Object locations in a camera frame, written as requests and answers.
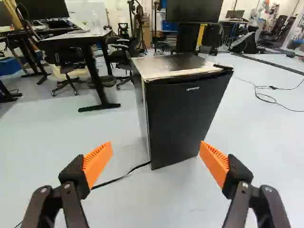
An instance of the blue bin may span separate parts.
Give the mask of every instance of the blue bin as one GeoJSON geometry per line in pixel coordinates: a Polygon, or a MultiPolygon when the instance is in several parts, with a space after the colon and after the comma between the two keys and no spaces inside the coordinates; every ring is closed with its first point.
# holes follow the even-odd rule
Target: blue bin
{"type": "Polygon", "coordinates": [[[167,0],[161,0],[161,8],[167,8],[167,0]]]}
{"type": "Polygon", "coordinates": [[[165,31],[177,31],[177,23],[175,22],[168,22],[163,20],[162,21],[162,30],[165,31]]]}
{"type": "Polygon", "coordinates": [[[0,60],[0,76],[12,75],[19,70],[21,70],[21,66],[18,64],[14,57],[0,60]]]}

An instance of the white bottle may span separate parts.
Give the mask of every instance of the white bottle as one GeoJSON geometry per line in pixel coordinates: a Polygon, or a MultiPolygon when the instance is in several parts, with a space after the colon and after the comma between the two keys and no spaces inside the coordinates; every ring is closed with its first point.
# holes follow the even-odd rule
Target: white bottle
{"type": "Polygon", "coordinates": [[[92,29],[92,33],[94,35],[101,34],[102,26],[101,26],[100,20],[98,18],[98,15],[94,10],[92,10],[92,28],[91,29],[92,29]]]}

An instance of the floor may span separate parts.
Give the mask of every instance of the floor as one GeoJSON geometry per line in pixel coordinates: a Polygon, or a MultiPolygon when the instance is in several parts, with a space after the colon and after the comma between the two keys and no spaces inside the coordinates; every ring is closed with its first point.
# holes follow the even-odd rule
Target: floor
{"type": "MultiPolygon", "coordinates": [[[[267,56],[303,69],[300,62],[267,56]]],[[[253,172],[255,186],[268,184],[278,189],[292,227],[302,227],[304,114],[257,100],[253,86],[235,77],[284,88],[294,87],[303,77],[230,54],[209,60],[231,65],[235,72],[205,141],[237,156],[253,172]]],[[[105,67],[100,66],[100,74],[103,71],[105,67]]],[[[42,185],[59,185],[58,173],[78,154],[111,141],[114,154],[97,183],[117,178],[148,160],[132,84],[117,92],[121,108],[80,114],[79,107],[96,104],[93,91],[74,96],[69,90],[53,98],[49,94],[52,82],[39,87],[36,79],[19,80],[9,84],[9,89],[18,87],[25,97],[0,118],[0,194],[6,211],[0,215],[1,227],[18,224],[31,193],[42,185]]],[[[290,108],[304,110],[303,86],[265,93],[290,108]]],[[[92,191],[82,204],[93,228],[221,227],[229,207],[199,158],[156,171],[143,167],[125,180],[92,191]]],[[[62,214],[56,227],[65,227],[62,214]]],[[[246,227],[257,227],[252,212],[246,227]]]]}

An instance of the cable on floor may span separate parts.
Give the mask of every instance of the cable on floor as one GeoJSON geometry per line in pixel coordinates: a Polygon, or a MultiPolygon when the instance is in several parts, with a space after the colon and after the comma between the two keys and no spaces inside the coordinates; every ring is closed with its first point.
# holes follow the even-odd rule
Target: cable on floor
{"type": "Polygon", "coordinates": [[[14,228],[17,228],[18,226],[20,226],[22,222],[23,222],[23,221],[21,221],[21,222],[20,222],[18,225],[16,225],[14,228]]]}
{"type": "MultiPolygon", "coordinates": [[[[116,181],[119,181],[119,180],[125,178],[125,177],[126,177],[127,175],[129,175],[131,172],[133,172],[133,171],[135,171],[135,170],[137,170],[137,169],[139,169],[139,168],[141,168],[141,167],[143,167],[143,166],[146,166],[146,165],[148,165],[148,164],[150,164],[150,163],[151,163],[151,161],[148,161],[148,162],[146,162],[146,163],[144,163],[144,164],[138,165],[138,166],[134,167],[133,169],[131,169],[130,171],[128,171],[124,176],[121,176],[121,177],[116,178],[116,179],[114,179],[114,180],[110,180],[110,181],[107,181],[107,182],[105,182],[105,183],[98,184],[98,185],[94,186],[94,187],[91,189],[91,191],[94,190],[94,189],[98,189],[98,188],[100,188],[100,187],[102,187],[102,186],[105,186],[105,185],[114,183],[114,182],[116,182],[116,181]]],[[[14,228],[17,228],[22,222],[23,222],[23,221],[21,221],[21,222],[20,222],[18,225],[16,225],[14,228]]]]}
{"type": "Polygon", "coordinates": [[[270,86],[269,86],[269,85],[258,85],[258,86],[257,86],[257,85],[254,84],[253,82],[246,81],[246,80],[241,79],[241,78],[239,78],[239,77],[235,77],[235,78],[237,78],[238,80],[241,80],[241,81],[243,81],[243,82],[252,84],[252,85],[254,86],[254,88],[255,88],[255,95],[256,95],[256,98],[259,99],[259,100],[261,100],[261,101],[264,101],[264,102],[267,102],[267,103],[271,103],[271,104],[277,104],[277,105],[279,105],[279,106],[281,106],[281,107],[283,107],[283,108],[285,108],[285,109],[287,109],[287,110],[289,110],[289,111],[292,111],[292,112],[297,112],[297,113],[303,113],[303,112],[304,112],[304,110],[300,111],[300,110],[293,110],[293,109],[287,108],[286,106],[284,106],[284,105],[278,103],[277,100],[276,100],[274,97],[269,96],[269,95],[266,95],[266,94],[261,94],[261,93],[258,93],[258,92],[257,92],[257,89],[293,90],[293,89],[298,88],[298,87],[304,82],[304,79],[303,79],[296,87],[285,89],[285,88],[278,88],[278,87],[275,87],[275,86],[272,86],[272,85],[270,85],[270,86]],[[270,98],[270,100],[265,100],[265,99],[261,98],[260,96],[268,97],[268,98],[270,98]]]}

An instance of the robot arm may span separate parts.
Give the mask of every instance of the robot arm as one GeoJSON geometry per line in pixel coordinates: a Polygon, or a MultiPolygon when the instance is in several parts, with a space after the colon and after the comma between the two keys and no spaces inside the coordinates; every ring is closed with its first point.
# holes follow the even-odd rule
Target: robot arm
{"type": "MultiPolygon", "coordinates": [[[[89,228],[80,200],[94,189],[94,182],[111,156],[109,142],[85,156],[77,156],[59,174],[59,187],[42,186],[33,193],[21,228],[54,228],[61,208],[67,228],[89,228]]],[[[253,209],[259,228],[291,228],[277,190],[267,185],[260,188],[252,186],[252,172],[235,156],[226,156],[201,142],[199,157],[222,193],[231,200],[222,228],[244,228],[249,208],[253,209]]]]}
{"type": "Polygon", "coordinates": [[[257,26],[257,21],[261,16],[261,12],[265,9],[265,13],[267,14],[272,14],[273,12],[271,11],[269,7],[269,0],[263,0],[257,9],[252,9],[250,13],[250,18],[249,18],[249,25],[251,26],[257,26]]]}
{"type": "Polygon", "coordinates": [[[199,156],[231,200],[222,228],[244,228],[249,208],[259,228],[291,228],[278,191],[268,185],[252,186],[252,172],[235,156],[227,156],[205,142],[201,142],[199,156]]]}

